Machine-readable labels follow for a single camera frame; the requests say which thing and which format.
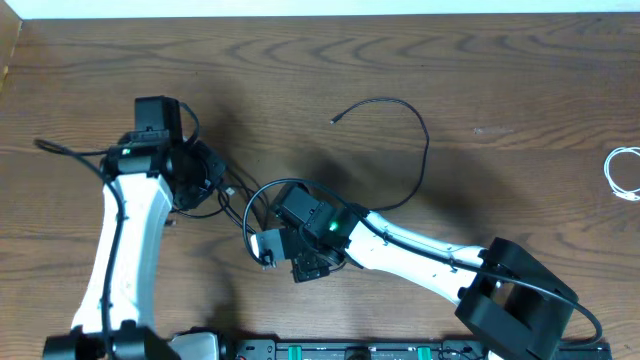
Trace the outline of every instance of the white wall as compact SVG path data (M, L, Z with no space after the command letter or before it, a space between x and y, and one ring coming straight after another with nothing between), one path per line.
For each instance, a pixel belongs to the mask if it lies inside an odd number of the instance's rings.
M6 0L23 19L640 11L640 0Z

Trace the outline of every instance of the coiled white cable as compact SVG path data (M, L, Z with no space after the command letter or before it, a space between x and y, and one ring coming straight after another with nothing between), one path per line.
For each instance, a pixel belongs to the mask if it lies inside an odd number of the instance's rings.
M609 186L611 186L611 190L613 190L613 194L615 196L629 201L640 201L640 196L636 194L637 192L640 192L640 188L631 191L625 190L618 186L618 184L616 184L613 179L611 179L609 163L611 162L611 159L613 159L616 155L622 153L632 153L640 157L640 147L619 147L617 149L614 149L604 161L604 176L607 178L607 181L609 181Z

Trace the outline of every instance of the green connector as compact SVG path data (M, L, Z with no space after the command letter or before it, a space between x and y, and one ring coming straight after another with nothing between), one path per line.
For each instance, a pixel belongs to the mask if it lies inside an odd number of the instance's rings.
M302 360L302 347L293 345L289 346L289 360Z
M432 360L431 357L431 348L430 347L420 347L418 348L418 360Z

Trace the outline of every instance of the robotic arm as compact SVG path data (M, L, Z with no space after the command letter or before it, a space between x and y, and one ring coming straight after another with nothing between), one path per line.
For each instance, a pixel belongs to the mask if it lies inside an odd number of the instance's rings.
M197 207L220 188L226 169L197 141L197 130L184 140L180 105L165 97L136 99L136 131L126 134L102 160L101 172L123 201L126 215L110 278L110 320L103 322L101 304L118 207L105 186L103 229L89 286L71 333L47 338L44 358L97 359L109 353L109 346L118 359L233 360L238 355L246 360L211 332L185 334L169 343L153 332L155 270L167 215L172 208ZM328 276L332 267L345 262L398 275L453 303L456 316L500 357L552 358L573 307L520 286L514 286L505 304L498 304L493 297L503 284L473 271L499 271L577 301L569 287L524 249L503 239L496 239L489 249L449 244L354 207L358 214L315 199L300 184L288 184L272 207L284 227L254 234L250 251L271 266L290 260L295 282ZM105 329L110 344L102 338Z
M275 200L285 225L251 238L253 254L275 266L291 260L296 282L328 276L331 266L349 261L423 286L457 306L456 316L495 354L506 359L550 359L573 306L514 286L505 304L494 299L502 283L460 268L497 270L577 302L577 295L519 245L496 238L489 249L449 244L411 232L361 209L360 217L313 198L298 184L286 185ZM360 218L365 218L374 233ZM436 261L409 249L420 250Z

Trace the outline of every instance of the wooden table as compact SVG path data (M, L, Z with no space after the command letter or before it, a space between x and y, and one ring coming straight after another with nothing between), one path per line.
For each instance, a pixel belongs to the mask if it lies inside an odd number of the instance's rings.
M413 186L421 129L393 104L329 120L368 97L409 101L431 133L427 173L388 218L449 242L516 241L598 316L615 358L635 359L640 205L611 194L602 164L640 143L638 19L27 21L0 94L0 357L38 357L47 335L68 331L101 228L99 181L32 139L104 148L133 128L135 97L165 94L187 102L202 139L258 182L305 177L371 207ZM621 158L613 171L632 187L638 169ZM403 279L348 267L295 285L283 265L263 272L223 216L178 218L158 266L159 334L468 334L450 303ZM591 332L575 315L566 335Z

